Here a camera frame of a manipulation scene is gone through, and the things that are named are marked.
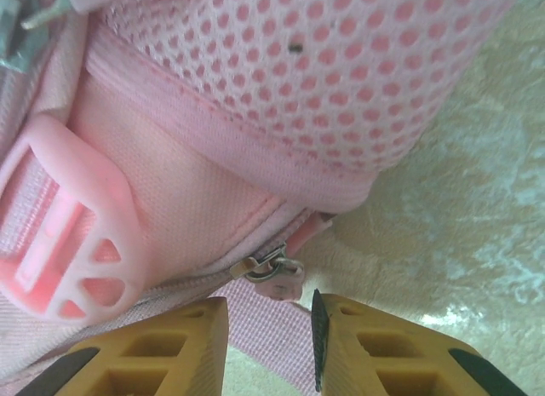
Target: black edge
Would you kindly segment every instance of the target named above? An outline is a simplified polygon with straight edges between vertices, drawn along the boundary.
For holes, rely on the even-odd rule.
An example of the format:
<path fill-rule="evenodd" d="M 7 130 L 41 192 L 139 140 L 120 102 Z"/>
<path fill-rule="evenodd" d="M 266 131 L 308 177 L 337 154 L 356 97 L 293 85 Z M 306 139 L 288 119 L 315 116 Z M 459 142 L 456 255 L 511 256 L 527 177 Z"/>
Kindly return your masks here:
<path fill-rule="evenodd" d="M 490 396 L 528 396 L 488 360 L 462 349 L 449 349 L 449 353 Z"/>
<path fill-rule="evenodd" d="M 97 347 L 86 347 L 58 359 L 15 396 L 55 396 L 95 355 Z"/>
<path fill-rule="evenodd" d="M 314 377 L 316 392 L 322 391 L 325 355 L 327 353 L 328 334 L 330 332 L 330 317 L 325 309 L 324 300 L 318 290 L 314 290 L 313 309 L 311 311 L 314 347 Z"/>

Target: zipper tab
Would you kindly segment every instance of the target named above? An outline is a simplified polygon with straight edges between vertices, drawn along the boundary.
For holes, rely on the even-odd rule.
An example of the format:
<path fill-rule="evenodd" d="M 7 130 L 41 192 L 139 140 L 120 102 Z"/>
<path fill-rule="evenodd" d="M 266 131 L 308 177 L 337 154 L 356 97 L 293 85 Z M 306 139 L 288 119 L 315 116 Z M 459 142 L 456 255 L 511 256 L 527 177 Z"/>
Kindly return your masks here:
<path fill-rule="evenodd" d="M 25 31 L 20 21 L 40 9 L 38 0 L 0 0 L 0 66 L 27 73 L 49 40 L 47 28 Z"/>
<path fill-rule="evenodd" d="M 298 301 L 302 295 L 305 269 L 301 262 L 286 255 L 287 244 L 283 243 L 257 260 L 247 257 L 231 267 L 234 278 L 245 277 L 255 284 L 255 292 L 275 301 Z"/>
<path fill-rule="evenodd" d="M 237 264 L 232 266 L 229 269 L 229 273 L 234 279 L 239 279 L 242 277 L 248 278 L 248 276 L 250 276 L 250 281 L 252 281 L 251 275 L 254 275 L 256 279 L 267 278 L 264 274 L 269 275 L 269 278 L 272 278 L 274 267 L 271 267 L 271 262 L 278 258 L 285 257 L 285 253 L 286 243 L 282 243 L 279 247 L 264 255 L 260 260 L 257 260 L 257 258 L 252 255 L 244 258 L 242 261 L 239 261 Z"/>

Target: pink fabric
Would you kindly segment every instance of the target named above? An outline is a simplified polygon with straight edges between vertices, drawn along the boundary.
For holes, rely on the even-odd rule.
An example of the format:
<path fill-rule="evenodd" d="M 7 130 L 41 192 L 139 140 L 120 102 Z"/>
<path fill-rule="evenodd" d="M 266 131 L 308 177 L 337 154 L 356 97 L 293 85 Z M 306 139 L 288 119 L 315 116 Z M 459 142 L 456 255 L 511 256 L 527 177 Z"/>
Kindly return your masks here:
<path fill-rule="evenodd" d="M 30 75 L 0 69 L 0 163 L 23 123 L 40 73 L 40 68 Z"/>
<path fill-rule="evenodd" d="M 305 221 L 305 224 L 303 224 L 293 236 L 288 238 L 288 248 L 286 254 L 289 258 L 294 258 L 297 252 L 308 241 L 333 226 L 333 221 L 331 219 L 325 220 L 325 217 L 327 216 L 328 215 L 323 213 L 313 213 L 308 220 Z"/>
<path fill-rule="evenodd" d="M 123 0 L 92 53 L 172 135 L 336 213 L 412 148 L 513 1 Z"/>
<path fill-rule="evenodd" d="M 234 281 L 217 290 L 229 306 L 229 343 L 254 358 L 304 396 L 314 390 L 310 313 L 294 304 L 257 296 L 251 283 Z"/>
<path fill-rule="evenodd" d="M 71 21 L 32 112 L 70 115 L 69 128 L 128 177 L 158 265 L 151 286 L 206 273 L 223 255 L 243 258 L 303 207 L 337 213 L 360 204 L 378 172 L 412 148 L 513 1 L 123 0 L 94 17 L 81 79 L 85 28 Z M 18 176 L 0 204 L 4 260 L 25 249 L 55 193 L 32 156 Z M 253 235 L 286 201 L 290 215 Z M 228 280 L 220 277 L 216 284 Z M 205 280 L 100 329 L 197 298 L 210 289 Z M 307 317 L 249 289 L 226 288 L 233 343 L 310 392 Z M 244 316 L 253 311 L 257 318 Z M 263 342 L 248 341 L 259 332 Z M 78 335 L 0 297 L 0 376 Z"/>

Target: yellow plastic part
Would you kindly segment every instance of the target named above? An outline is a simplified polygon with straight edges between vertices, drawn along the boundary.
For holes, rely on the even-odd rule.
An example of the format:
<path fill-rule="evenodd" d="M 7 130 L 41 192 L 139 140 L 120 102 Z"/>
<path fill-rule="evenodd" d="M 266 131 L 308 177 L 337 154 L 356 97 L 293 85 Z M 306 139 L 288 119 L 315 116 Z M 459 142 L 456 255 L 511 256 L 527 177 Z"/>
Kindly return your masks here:
<path fill-rule="evenodd" d="M 449 355 L 469 345 L 345 297 L 330 315 L 324 396 L 488 396 Z"/>
<path fill-rule="evenodd" d="M 209 298 L 78 343 L 99 353 L 56 396 L 221 395 L 225 298 Z"/>

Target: zipper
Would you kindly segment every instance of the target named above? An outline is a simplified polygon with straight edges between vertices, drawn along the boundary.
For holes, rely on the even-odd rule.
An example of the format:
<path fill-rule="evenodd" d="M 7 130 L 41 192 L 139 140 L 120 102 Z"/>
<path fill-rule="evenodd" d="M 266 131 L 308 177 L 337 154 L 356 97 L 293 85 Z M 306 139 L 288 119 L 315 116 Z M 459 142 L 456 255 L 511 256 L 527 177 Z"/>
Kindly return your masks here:
<path fill-rule="evenodd" d="M 167 281 L 147 290 L 137 304 L 151 301 L 169 292 L 192 289 L 199 285 L 212 286 L 216 290 L 239 278 L 247 278 L 250 282 L 259 284 L 259 276 L 263 277 L 261 281 L 274 277 L 283 267 L 283 262 L 278 261 L 286 260 L 286 240 L 301 227 L 311 214 L 311 210 L 303 210 L 280 234 L 263 244 L 254 254 L 237 261 L 229 268 L 202 277 L 185 277 Z"/>

